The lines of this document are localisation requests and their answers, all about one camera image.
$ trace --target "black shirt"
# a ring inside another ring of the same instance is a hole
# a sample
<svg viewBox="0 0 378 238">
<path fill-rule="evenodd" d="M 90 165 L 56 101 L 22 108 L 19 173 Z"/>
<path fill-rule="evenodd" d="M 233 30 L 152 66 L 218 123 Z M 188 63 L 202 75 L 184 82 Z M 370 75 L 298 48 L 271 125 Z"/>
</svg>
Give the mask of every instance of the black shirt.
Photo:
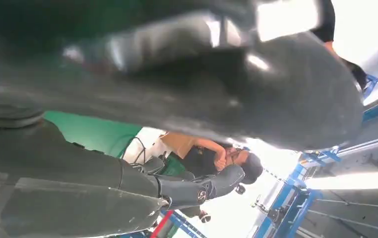
<svg viewBox="0 0 378 238">
<path fill-rule="evenodd" d="M 333 41 L 335 30 L 335 10 L 331 0 L 318 0 L 320 25 L 311 32 L 323 42 Z"/>
</svg>

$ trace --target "woman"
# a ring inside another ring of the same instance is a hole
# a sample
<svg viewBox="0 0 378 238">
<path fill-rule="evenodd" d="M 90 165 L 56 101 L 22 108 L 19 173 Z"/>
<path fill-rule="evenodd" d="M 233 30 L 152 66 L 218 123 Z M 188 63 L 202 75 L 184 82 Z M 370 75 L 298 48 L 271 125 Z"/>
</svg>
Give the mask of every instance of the woman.
<svg viewBox="0 0 378 238">
<path fill-rule="evenodd" d="M 192 148 L 181 163 L 196 177 L 216 174 L 232 164 L 239 165 L 245 172 L 244 184 L 254 183 L 263 171 L 260 159 L 248 150 L 203 138 L 193 140 Z"/>
</svg>

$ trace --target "person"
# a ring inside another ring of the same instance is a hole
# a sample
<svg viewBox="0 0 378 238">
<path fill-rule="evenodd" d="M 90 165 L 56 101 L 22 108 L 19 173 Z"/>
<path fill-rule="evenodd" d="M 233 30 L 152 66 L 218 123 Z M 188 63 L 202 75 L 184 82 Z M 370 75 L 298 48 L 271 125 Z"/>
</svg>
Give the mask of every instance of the person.
<svg viewBox="0 0 378 238">
<path fill-rule="evenodd" d="M 318 0 L 317 3 L 320 9 L 321 22 L 319 27 L 313 29 L 311 32 L 323 42 L 325 48 L 331 52 L 335 58 L 340 59 L 344 63 L 353 74 L 360 88 L 364 90 L 367 84 L 367 74 L 360 66 L 340 57 L 333 48 L 336 18 L 332 1 Z"/>
<path fill-rule="evenodd" d="M 192 148 L 181 163 L 196 177 L 216 174 L 232 164 L 239 165 L 245 172 L 244 184 L 254 183 L 263 171 L 260 159 L 250 151 L 204 138 L 193 140 Z"/>
</svg>

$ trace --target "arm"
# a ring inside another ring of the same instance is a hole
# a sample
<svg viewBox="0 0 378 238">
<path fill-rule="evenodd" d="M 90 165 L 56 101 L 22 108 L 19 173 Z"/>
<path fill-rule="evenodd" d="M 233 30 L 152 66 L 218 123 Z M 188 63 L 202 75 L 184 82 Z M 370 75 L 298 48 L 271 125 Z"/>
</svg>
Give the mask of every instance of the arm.
<svg viewBox="0 0 378 238">
<path fill-rule="evenodd" d="M 221 171 L 226 167 L 226 150 L 224 149 L 224 147 L 215 143 L 212 140 L 203 138 L 196 139 L 194 145 L 207 148 L 216 153 L 214 158 L 214 164 L 218 171 Z"/>
</svg>

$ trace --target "cable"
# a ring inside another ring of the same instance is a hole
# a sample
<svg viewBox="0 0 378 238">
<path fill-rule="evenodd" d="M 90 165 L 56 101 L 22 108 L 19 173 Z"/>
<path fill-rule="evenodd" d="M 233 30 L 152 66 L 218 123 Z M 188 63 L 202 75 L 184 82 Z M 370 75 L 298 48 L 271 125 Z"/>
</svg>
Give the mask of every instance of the cable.
<svg viewBox="0 0 378 238">
<path fill-rule="evenodd" d="M 146 162 L 146 156 L 145 156 L 145 150 L 146 150 L 146 148 L 144 146 L 144 143 L 142 143 L 141 139 L 139 139 L 137 136 L 134 136 L 131 139 L 129 139 L 129 141 L 127 142 L 126 147 L 124 148 L 124 151 L 123 151 L 123 153 L 121 155 L 121 160 L 125 157 L 126 150 L 130 146 L 130 144 L 132 143 L 132 141 L 134 139 L 137 139 L 141 143 L 141 145 L 142 145 L 142 150 L 140 151 L 140 153 L 138 154 L 137 158 L 135 159 L 134 164 L 136 164 L 136 161 L 138 160 L 138 158 L 141 156 L 142 153 L 144 153 L 144 164 L 145 164 L 145 162 Z"/>
<path fill-rule="evenodd" d="M 168 135 L 168 134 L 169 134 L 169 132 L 167 131 L 166 134 L 160 136 L 159 139 L 163 138 L 164 136 L 166 136 L 166 135 Z"/>
</svg>

